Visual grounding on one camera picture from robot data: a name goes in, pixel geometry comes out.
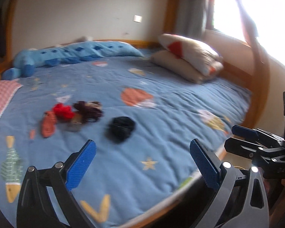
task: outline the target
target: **gray curtain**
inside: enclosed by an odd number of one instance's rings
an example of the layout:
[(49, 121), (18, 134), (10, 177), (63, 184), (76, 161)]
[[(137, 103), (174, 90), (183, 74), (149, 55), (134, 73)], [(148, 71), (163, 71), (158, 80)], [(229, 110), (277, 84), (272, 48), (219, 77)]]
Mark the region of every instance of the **gray curtain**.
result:
[(201, 40), (206, 29), (208, 0), (180, 0), (174, 32)]

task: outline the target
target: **star pattern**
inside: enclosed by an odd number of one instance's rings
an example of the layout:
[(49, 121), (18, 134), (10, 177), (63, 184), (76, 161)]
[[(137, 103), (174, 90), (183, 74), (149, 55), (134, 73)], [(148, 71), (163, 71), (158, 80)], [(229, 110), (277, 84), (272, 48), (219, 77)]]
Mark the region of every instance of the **star pattern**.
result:
[(147, 161), (141, 161), (141, 163), (145, 165), (143, 170), (148, 170), (148, 169), (155, 170), (154, 165), (157, 164), (158, 162), (152, 161), (151, 157), (147, 157)]

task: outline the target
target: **sunlight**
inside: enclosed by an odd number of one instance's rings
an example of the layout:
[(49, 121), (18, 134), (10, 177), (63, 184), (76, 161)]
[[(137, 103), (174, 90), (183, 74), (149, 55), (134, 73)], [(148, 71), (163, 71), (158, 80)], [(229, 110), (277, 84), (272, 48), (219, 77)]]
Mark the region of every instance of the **sunlight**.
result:
[[(242, 2), (256, 23), (260, 44), (285, 65), (285, 0)], [(222, 33), (244, 40), (235, 0), (215, 0), (214, 27)]]

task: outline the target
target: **wall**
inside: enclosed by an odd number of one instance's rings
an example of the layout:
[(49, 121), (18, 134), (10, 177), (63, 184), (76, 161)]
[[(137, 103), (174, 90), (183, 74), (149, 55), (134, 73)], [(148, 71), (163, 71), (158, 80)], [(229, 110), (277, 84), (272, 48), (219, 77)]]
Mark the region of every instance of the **wall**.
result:
[[(25, 48), (44, 48), (94, 39), (157, 41), (163, 32), (167, 0), (18, 0), (12, 28), (12, 56)], [(133, 16), (142, 16), (142, 23)]]
[[(253, 73), (253, 55), (250, 47), (239, 40), (222, 33), (206, 30), (204, 41), (216, 49), (228, 63), (247, 73)], [(285, 91), (285, 66), (270, 58), (270, 89), (268, 100), (257, 128), (283, 136), (285, 118), (283, 115), (283, 92)]]

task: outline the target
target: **light switch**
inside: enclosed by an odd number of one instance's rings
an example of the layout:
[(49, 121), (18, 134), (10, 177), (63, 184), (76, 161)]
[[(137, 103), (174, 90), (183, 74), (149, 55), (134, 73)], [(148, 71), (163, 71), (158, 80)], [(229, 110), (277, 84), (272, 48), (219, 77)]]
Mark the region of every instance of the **light switch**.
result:
[(142, 22), (142, 16), (139, 16), (139, 15), (135, 15), (134, 16), (134, 18), (133, 18), (133, 21), (134, 22), (139, 22), (139, 23), (141, 23)]

